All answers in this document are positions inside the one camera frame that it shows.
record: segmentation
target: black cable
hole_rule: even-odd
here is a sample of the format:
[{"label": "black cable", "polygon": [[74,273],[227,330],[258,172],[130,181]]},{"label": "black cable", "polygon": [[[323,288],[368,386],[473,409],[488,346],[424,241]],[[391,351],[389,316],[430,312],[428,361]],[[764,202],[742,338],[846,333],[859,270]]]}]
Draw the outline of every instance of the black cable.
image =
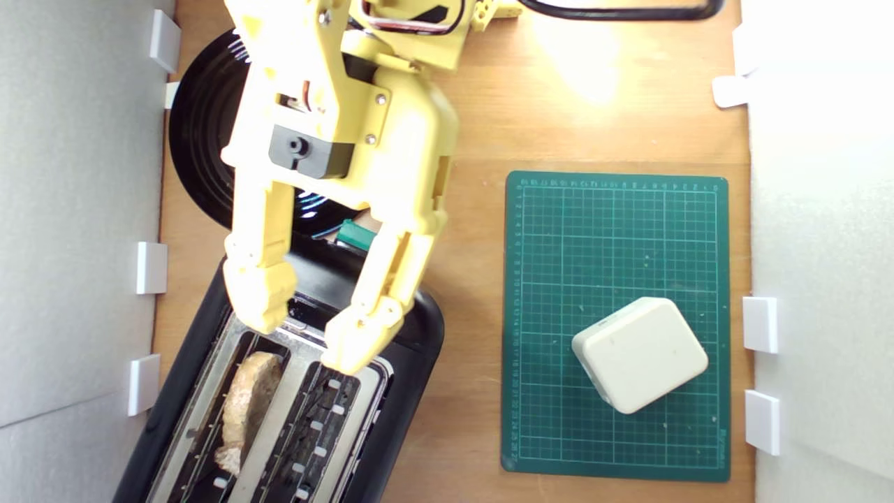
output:
[{"label": "black cable", "polygon": [[466,0],[460,0],[460,13],[457,14],[456,19],[453,20],[453,23],[450,25],[450,28],[447,29],[444,33],[438,33],[437,35],[450,35],[456,30],[456,27],[460,25],[460,21],[462,21],[462,14],[466,13]]},{"label": "black cable", "polygon": [[365,30],[366,29],[366,27],[364,27],[362,24],[359,23],[359,21],[357,21],[356,19],[354,19],[352,17],[348,18],[348,26],[352,27],[354,30]]},{"label": "black cable", "polygon": [[537,0],[519,0],[519,3],[537,13],[577,21],[698,21],[713,17],[723,8],[723,0],[708,0],[706,4],[695,7],[615,9],[572,9]]}]

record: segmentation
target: green object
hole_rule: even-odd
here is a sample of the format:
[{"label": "green object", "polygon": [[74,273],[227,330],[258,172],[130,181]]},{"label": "green object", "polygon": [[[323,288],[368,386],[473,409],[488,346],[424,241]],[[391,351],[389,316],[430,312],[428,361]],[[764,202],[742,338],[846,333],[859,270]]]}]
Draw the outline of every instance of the green object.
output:
[{"label": "green object", "polygon": [[342,222],[335,240],[364,252],[369,252],[369,247],[373,245],[374,237],[375,233],[373,231],[366,227],[358,226],[353,220],[345,220]]},{"label": "green object", "polygon": [[[730,253],[722,178],[513,172],[506,192],[502,465],[508,471],[730,478]],[[667,297],[708,369],[631,415],[606,404],[571,339]]]}]

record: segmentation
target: white wall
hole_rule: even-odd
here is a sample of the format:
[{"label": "white wall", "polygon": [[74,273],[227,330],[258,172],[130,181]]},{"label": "white wall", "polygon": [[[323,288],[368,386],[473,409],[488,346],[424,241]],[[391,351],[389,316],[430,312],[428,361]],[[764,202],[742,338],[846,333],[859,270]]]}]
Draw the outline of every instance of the white wall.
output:
[{"label": "white wall", "polygon": [[0,0],[0,502],[109,500],[144,418],[127,361],[155,299],[164,71],[173,0]]},{"label": "white wall", "polygon": [[749,77],[754,294],[780,316],[780,354],[755,355],[782,418],[759,503],[894,501],[892,16],[882,0],[743,2],[767,41]]}]

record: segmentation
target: white plastic block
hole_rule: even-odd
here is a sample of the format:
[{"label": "white plastic block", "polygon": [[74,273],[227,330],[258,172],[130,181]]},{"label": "white plastic block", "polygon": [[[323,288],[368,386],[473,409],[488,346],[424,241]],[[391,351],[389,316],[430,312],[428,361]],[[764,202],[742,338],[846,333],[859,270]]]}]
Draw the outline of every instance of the white plastic block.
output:
[{"label": "white plastic block", "polygon": [[776,299],[744,297],[742,324],[746,348],[762,353],[779,352]]},{"label": "white plastic block", "polygon": [[738,107],[748,102],[748,79],[736,75],[714,77],[711,83],[714,104],[720,108]]},{"label": "white plastic block", "polygon": [[161,9],[156,9],[152,17],[149,57],[168,73],[177,72],[177,63],[180,60],[180,27]]},{"label": "white plastic block", "polygon": [[138,360],[131,360],[127,415],[137,415],[156,402],[160,370],[161,356],[159,354],[150,354]]},{"label": "white plastic block", "polygon": [[643,297],[571,342],[599,395],[634,413],[708,367],[708,355],[669,299]]},{"label": "white plastic block", "polygon": [[164,109],[170,110],[173,107],[173,98],[177,96],[177,89],[180,88],[180,81],[168,82],[164,87]]},{"label": "white plastic block", "polygon": [[167,244],[139,242],[137,245],[137,294],[167,291]]},{"label": "white plastic block", "polygon": [[745,392],[745,441],[763,452],[780,454],[780,400],[758,393]]}]

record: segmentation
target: black plate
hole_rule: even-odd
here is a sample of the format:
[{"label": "black plate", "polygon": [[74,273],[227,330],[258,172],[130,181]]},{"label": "black plate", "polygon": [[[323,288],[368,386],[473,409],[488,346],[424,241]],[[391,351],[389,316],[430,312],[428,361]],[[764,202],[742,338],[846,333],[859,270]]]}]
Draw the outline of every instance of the black plate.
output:
[{"label": "black plate", "polygon": [[[174,169],[192,200],[218,224],[232,225],[233,168],[220,159],[230,142],[248,53],[239,36],[227,31],[192,61],[174,97],[168,143]],[[292,232],[326,234],[358,212],[313,192],[295,190]]]}]

